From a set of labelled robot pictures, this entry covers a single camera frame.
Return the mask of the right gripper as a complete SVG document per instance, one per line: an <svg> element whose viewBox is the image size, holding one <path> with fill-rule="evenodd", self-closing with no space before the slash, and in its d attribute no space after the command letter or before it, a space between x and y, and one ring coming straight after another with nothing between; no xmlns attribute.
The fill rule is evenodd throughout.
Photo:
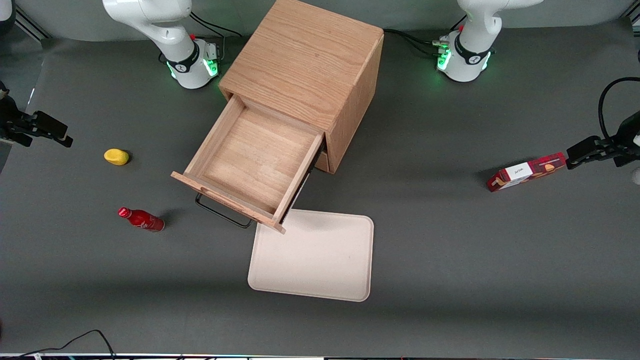
<svg viewBox="0 0 640 360"><path fill-rule="evenodd" d="M14 142L24 147L30 147L32 137L28 136L21 127L25 115L11 96L4 82L0 82L0 137L2 141ZM73 138L67 134L68 126L43 111L35 111L30 119L32 136L43 137L57 142L65 148L71 148Z"/></svg>

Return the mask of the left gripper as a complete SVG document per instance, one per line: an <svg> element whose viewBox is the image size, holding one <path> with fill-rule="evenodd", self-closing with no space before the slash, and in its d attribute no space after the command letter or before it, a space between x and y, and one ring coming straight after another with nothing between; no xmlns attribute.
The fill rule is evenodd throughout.
<svg viewBox="0 0 640 360"><path fill-rule="evenodd" d="M594 161L604 161L614 158L616 167L623 167L639 159L640 146L640 112L624 119L615 133L615 143L620 150L617 152L609 141L599 136L589 136L566 150L566 167L573 170Z"/></svg>

